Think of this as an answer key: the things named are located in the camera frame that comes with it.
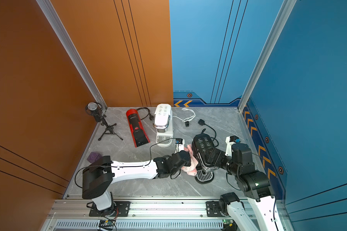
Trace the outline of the white coffee machine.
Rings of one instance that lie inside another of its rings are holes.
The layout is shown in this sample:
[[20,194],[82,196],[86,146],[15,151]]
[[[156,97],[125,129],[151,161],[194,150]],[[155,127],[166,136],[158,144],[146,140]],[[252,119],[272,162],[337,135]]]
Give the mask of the white coffee machine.
[[159,147],[169,147],[174,139],[172,107],[159,104],[154,113],[153,127],[156,129],[156,143]]

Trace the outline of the black coffee machine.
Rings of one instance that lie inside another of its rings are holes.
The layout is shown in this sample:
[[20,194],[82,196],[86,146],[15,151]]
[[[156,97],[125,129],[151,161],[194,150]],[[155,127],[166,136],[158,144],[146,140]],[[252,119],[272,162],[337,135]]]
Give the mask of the black coffee machine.
[[201,133],[193,138],[193,156],[198,161],[198,165],[196,166],[197,175],[195,176],[195,180],[199,184],[211,183],[215,177],[214,172],[219,169],[219,167],[213,163],[213,160],[208,160],[214,149],[215,145],[212,138],[208,134]]

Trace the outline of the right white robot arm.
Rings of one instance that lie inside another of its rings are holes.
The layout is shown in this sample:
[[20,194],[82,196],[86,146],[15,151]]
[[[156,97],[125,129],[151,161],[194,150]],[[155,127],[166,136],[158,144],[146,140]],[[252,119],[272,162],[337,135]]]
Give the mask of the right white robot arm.
[[283,231],[284,227],[276,207],[276,196],[267,175],[255,168],[253,153],[247,144],[231,146],[231,156],[214,148],[207,160],[235,177],[239,189],[247,197],[257,224],[245,212],[240,198],[235,193],[220,196],[221,213],[231,217],[242,231]]

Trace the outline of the red Nespresso coffee machine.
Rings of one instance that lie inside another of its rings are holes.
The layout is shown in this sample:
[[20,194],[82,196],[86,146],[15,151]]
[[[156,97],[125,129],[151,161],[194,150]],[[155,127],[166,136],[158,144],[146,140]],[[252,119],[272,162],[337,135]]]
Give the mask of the red Nespresso coffee machine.
[[130,109],[126,112],[126,117],[135,147],[140,147],[144,144],[150,143],[150,140],[143,128],[138,111],[135,109]]

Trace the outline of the pink towel cloth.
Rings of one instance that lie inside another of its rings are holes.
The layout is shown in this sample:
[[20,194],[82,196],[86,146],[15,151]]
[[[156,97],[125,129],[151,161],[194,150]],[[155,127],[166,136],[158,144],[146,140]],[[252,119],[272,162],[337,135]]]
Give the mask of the pink towel cloth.
[[190,166],[183,166],[181,170],[186,172],[188,175],[195,177],[198,173],[196,170],[198,161],[193,155],[191,144],[188,144],[187,147],[184,148],[184,150],[190,154]]

